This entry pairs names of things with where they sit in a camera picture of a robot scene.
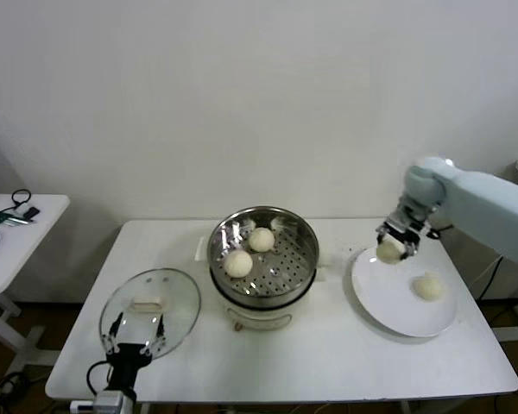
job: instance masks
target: white table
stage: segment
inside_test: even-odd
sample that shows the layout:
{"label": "white table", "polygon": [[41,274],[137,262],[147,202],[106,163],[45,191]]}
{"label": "white table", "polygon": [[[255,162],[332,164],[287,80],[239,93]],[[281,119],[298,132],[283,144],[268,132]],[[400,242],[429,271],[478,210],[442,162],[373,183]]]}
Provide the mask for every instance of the white table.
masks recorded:
{"label": "white table", "polygon": [[[289,403],[442,398],[512,392],[518,378],[457,270],[438,241],[420,254],[457,295],[454,324],[432,339],[397,335],[373,321],[350,285],[350,250],[376,242],[381,219],[315,219],[309,223],[329,255],[304,313],[284,329],[242,330],[223,314],[206,262],[194,261],[199,238],[216,221],[126,223],[47,382],[51,398],[92,395],[87,368],[104,358],[98,319],[110,294],[137,273],[177,267],[192,275],[203,304],[191,334],[138,374],[142,402]],[[92,381],[105,386],[107,367]]]}
{"label": "white table", "polygon": [[[6,323],[9,315],[18,316],[21,310],[3,295],[3,291],[8,288],[42,239],[63,214],[69,205],[69,198],[63,195],[34,194],[30,203],[41,210],[41,213],[34,218],[35,223],[16,227],[0,224],[0,307],[4,309],[4,313],[0,316],[0,341],[16,352],[16,358],[9,366],[8,372],[21,371],[28,364],[52,366],[58,356],[57,351],[43,351],[36,348],[44,327],[32,328],[25,338]],[[10,195],[0,194],[0,210],[11,205],[13,202]]]}

